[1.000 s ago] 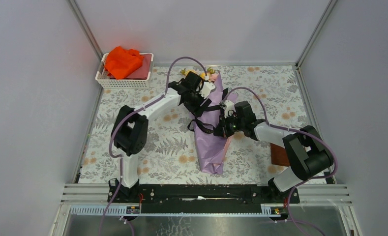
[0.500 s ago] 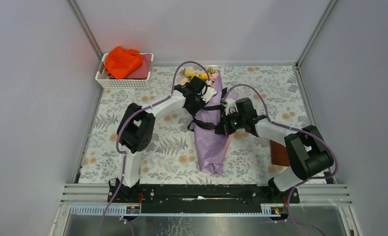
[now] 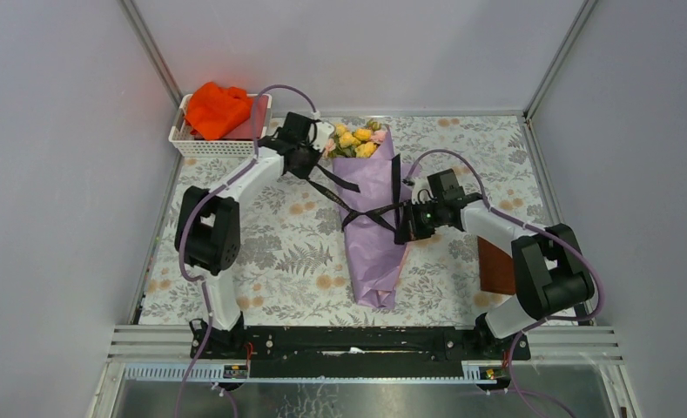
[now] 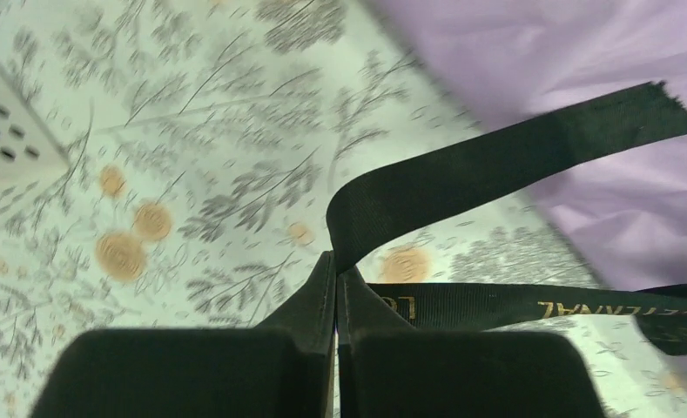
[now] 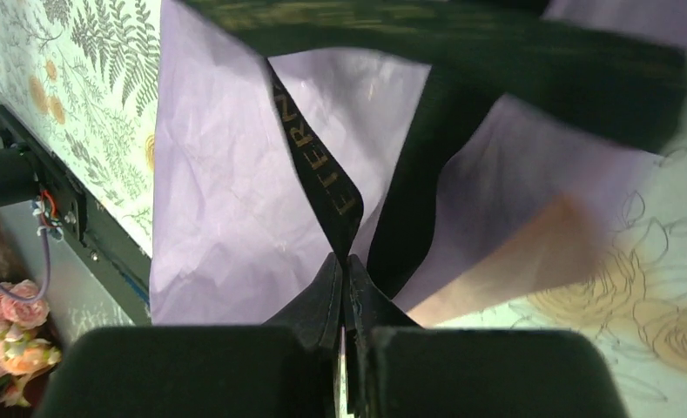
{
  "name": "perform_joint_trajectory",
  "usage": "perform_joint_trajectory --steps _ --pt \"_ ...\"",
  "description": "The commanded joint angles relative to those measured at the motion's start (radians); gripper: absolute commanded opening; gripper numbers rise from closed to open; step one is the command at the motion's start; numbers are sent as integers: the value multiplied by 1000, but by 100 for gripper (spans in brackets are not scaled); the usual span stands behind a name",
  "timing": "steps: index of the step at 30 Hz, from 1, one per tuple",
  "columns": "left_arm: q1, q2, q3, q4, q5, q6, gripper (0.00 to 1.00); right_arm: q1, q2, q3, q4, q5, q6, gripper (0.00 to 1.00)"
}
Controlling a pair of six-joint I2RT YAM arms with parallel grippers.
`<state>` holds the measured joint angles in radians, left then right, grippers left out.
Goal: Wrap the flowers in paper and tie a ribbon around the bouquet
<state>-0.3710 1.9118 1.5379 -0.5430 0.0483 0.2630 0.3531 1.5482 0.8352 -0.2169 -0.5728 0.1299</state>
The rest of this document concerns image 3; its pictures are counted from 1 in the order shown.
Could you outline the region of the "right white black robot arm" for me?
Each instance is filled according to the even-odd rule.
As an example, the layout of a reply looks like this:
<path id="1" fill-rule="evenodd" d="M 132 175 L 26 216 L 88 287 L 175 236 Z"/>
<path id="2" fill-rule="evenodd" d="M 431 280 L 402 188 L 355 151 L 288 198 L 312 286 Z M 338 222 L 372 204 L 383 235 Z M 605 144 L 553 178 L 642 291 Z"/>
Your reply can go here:
<path id="1" fill-rule="evenodd" d="M 473 345 L 481 357 L 494 359 L 507 348 L 508 337 L 595 297 L 598 286 L 570 227 L 522 223 L 498 211 L 482 193 L 465 192 L 451 170 L 428 176 L 427 183 L 425 199 L 397 206 L 396 243 L 452 227 L 488 242 L 512 261 L 515 294 L 475 322 Z"/>

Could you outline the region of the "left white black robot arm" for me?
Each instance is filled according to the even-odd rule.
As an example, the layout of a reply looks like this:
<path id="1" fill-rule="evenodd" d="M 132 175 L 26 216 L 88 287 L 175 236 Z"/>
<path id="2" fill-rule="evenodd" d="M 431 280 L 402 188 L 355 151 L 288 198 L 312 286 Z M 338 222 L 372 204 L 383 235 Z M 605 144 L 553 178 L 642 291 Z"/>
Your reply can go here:
<path id="1" fill-rule="evenodd" d="M 232 358 L 244 346 L 234 328 L 241 318 L 229 269 L 241 248 L 241 219 L 268 186 L 286 174 L 307 179 L 318 165 L 335 127 L 298 113 L 286 115 L 274 133 L 253 141 L 253 152 L 213 189 L 189 187 L 182 198 L 175 237 L 184 280 L 199 286 L 205 321 L 215 328 L 211 347 Z"/>

